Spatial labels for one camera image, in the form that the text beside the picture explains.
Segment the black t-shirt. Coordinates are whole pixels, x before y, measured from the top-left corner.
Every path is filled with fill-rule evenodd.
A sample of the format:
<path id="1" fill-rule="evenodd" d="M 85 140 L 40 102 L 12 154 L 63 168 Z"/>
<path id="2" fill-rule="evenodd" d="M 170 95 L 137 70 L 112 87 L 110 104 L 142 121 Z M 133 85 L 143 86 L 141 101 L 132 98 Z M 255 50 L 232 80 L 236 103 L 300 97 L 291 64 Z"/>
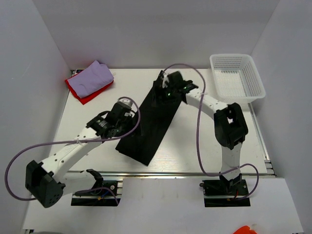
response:
<path id="1" fill-rule="evenodd" d="M 139 107 L 139 126 L 122 138 L 116 150 L 144 165 L 156 154 L 181 102 L 156 105 L 156 81 Z"/>

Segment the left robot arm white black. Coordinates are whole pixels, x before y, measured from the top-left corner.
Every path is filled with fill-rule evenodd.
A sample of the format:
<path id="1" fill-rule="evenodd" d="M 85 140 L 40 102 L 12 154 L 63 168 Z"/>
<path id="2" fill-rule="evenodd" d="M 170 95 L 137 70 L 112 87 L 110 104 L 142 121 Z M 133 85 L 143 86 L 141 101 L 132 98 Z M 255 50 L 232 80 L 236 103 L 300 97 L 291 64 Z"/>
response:
<path id="1" fill-rule="evenodd" d="M 76 138 L 65 142 L 58 152 L 39 163 L 31 161 L 26 166 L 26 189 L 45 208 L 66 194 L 97 195 L 104 190 L 113 194 L 103 186 L 103 177 L 96 170 L 86 169 L 77 174 L 69 170 L 104 142 L 130 135 L 140 122 L 140 112 L 134 112 L 133 106 L 137 104 L 131 98 L 119 98 L 110 111 L 91 119 Z"/>

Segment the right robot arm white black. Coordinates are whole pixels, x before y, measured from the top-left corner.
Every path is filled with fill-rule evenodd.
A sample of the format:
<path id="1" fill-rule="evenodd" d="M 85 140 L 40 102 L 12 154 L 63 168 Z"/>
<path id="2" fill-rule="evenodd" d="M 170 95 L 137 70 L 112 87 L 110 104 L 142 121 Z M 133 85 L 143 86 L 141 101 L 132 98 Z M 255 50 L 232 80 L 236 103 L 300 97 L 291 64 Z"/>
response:
<path id="1" fill-rule="evenodd" d="M 155 105 L 182 101 L 196 107 L 214 121 L 214 135 L 221 145 L 222 165 L 218 174 L 209 176 L 220 178 L 220 188 L 225 194 L 232 194 L 242 180 L 240 171 L 240 152 L 248 127 L 238 103 L 226 104 L 206 95 L 191 80 L 184 80 L 179 71 L 166 73 L 160 71 L 153 83 L 153 102 Z"/>

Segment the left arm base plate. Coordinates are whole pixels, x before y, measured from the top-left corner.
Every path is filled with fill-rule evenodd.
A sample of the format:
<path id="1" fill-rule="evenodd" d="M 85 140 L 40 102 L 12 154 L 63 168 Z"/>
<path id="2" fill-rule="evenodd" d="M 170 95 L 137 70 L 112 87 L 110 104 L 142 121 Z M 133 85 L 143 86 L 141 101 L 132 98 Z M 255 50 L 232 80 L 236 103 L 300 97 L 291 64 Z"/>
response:
<path id="1" fill-rule="evenodd" d="M 85 207 L 117 207 L 121 200 L 122 182 L 112 179 L 104 179 L 103 176 L 93 170 L 86 172 L 95 179 L 95 183 L 86 192 L 76 192 L 72 196 L 71 206 Z"/>

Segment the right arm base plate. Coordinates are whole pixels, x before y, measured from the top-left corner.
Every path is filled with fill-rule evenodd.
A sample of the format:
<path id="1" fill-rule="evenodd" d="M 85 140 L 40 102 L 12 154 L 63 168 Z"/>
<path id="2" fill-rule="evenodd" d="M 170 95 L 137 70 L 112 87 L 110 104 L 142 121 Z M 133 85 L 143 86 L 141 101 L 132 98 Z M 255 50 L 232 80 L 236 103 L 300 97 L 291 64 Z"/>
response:
<path id="1" fill-rule="evenodd" d="M 242 197 L 249 194 L 245 179 L 240 175 L 234 185 L 229 186 L 225 180 L 203 180 L 199 187 L 203 190 L 206 208 L 250 207 L 250 199 Z"/>

